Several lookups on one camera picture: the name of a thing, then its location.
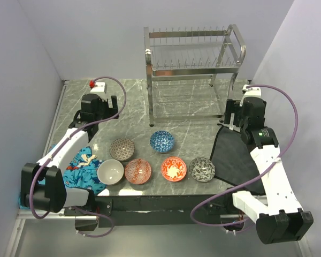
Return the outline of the steel two-tier dish rack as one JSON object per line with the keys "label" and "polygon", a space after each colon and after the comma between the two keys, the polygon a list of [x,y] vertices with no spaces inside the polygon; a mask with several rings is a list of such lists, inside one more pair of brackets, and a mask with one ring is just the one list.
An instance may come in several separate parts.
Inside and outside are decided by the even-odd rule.
{"label": "steel two-tier dish rack", "polygon": [[231,95],[246,57],[246,43],[238,26],[171,30],[145,27],[143,36],[150,127],[158,120],[171,117],[170,114],[157,115],[154,110],[154,91],[161,82],[175,86],[181,82],[203,80],[213,89],[218,101],[219,110],[211,117],[223,120],[224,107],[215,81],[218,75],[229,74],[227,95]]}

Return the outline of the red geometric pattern bowl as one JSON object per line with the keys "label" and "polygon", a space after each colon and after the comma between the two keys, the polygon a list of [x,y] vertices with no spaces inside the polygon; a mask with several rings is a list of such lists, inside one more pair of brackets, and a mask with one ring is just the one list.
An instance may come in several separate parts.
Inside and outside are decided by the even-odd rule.
{"label": "red geometric pattern bowl", "polygon": [[125,167],[126,179],[134,185],[146,183],[152,174],[150,164],[141,158],[131,160]]}

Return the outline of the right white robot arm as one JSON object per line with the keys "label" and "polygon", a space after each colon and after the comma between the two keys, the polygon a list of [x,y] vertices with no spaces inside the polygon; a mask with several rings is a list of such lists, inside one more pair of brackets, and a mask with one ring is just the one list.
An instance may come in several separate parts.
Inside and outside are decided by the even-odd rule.
{"label": "right white robot arm", "polygon": [[264,187],[267,203],[260,202],[250,192],[242,190],[224,199],[229,213],[243,211],[255,224],[264,244],[299,241],[314,222],[312,213],[303,210],[288,181],[280,158],[280,147],[273,129],[266,127],[266,102],[249,96],[243,100],[228,100],[224,122],[234,116],[241,139],[250,148]]}

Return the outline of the orange floral pattern bowl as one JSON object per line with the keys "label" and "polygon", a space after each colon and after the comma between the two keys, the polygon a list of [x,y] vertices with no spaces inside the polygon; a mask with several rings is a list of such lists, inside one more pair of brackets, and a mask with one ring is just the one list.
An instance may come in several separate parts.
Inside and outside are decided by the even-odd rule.
{"label": "orange floral pattern bowl", "polygon": [[179,182],[185,178],[187,174],[187,166],[185,162],[178,157],[168,157],[161,164],[162,176],[170,182]]}

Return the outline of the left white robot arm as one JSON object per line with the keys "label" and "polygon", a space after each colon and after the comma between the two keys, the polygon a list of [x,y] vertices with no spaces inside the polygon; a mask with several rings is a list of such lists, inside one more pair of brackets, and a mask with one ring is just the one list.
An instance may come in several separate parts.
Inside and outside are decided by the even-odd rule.
{"label": "left white robot arm", "polygon": [[93,190],[68,188],[63,175],[79,150],[97,133],[99,123],[117,119],[120,112],[115,95],[107,100],[98,93],[85,94],[60,142],[39,161],[26,163],[22,168],[20,204],[32,211],[52,213],[77,206],[82,214],[92,214],[96,210]]}

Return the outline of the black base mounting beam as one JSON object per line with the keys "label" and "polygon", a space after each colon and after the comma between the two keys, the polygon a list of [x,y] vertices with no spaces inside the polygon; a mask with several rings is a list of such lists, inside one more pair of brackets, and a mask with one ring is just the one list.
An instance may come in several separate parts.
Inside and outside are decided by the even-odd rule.
{"label": "black base mounting beam", "polygon": [[[192,224],[192,209],[210,195],[97,196],[93,212],[111,218],[116,226]],[[230,195],[221,196],[195,212],[204,223],[220,224],[239,219],[241,211]]]}

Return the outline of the blue triangle pattern bowl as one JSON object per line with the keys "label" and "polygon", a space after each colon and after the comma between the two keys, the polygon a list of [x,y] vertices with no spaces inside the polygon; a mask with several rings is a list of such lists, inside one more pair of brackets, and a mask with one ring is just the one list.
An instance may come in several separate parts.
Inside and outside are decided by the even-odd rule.
{"label": "blue triangle pattern bowl", "polygon": [[154,132],[150,137],[150,145],[153,150],[159,153],[167,153],[174,147],[174,136],[164,130]]}

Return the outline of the blue shark print cloth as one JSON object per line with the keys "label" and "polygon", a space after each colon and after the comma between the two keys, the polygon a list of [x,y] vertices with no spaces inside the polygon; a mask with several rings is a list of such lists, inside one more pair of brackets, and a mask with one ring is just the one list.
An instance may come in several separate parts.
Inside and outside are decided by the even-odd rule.
{"label": "blue shark print cloth", "polygon": [[103,161],[97,160],[91,147],[83,147],[67,166],[63,174],[65,188],[84,188],[98,195],[106,185],[98,179],[97,171]]}

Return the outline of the black white leaf bowl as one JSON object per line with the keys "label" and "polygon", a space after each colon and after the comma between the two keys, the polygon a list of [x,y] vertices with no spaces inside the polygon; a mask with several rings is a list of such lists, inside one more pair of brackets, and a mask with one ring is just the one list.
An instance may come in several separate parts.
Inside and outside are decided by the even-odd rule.
{"label": "black white leaf bowl", "polygon": [[190,162],[189,173],[198,182],[209,182],[215,176],[214,164],[205,157],[197,157]]}

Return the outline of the black microfibre cloth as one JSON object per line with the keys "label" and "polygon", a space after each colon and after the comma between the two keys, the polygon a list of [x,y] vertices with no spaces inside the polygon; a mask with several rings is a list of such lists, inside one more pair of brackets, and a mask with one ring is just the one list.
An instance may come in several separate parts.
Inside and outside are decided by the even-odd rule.
{"label": "black microfibre cloth", "polygon": [[215,166],[215,178],[232,186],[243,184],[259,175],[240,133],[225,126],[221,126],[216,134],[210,161]]}

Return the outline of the plain white grey bowl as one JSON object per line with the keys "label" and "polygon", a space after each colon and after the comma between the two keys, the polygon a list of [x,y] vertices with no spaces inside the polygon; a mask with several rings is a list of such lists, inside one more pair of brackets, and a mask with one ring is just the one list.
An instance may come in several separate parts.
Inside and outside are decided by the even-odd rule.
{"label": "plain white grey bowl", "polygon": [[105,185],[114,185],[118,183],[123,175],[123,165],[114,159],[104,161],[97,169],[98,179]]}

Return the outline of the brown floral pattern bowl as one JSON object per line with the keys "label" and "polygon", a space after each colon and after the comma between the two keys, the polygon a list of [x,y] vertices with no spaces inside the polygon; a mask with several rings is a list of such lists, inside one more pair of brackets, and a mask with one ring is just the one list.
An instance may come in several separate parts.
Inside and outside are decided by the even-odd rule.
{"label": "brown floral pattern bowl", "polygon": [[119,138],[110,145],[109,152],[113,159],[127,161],[133,156],[135,145],[133,141],[128,138]]}

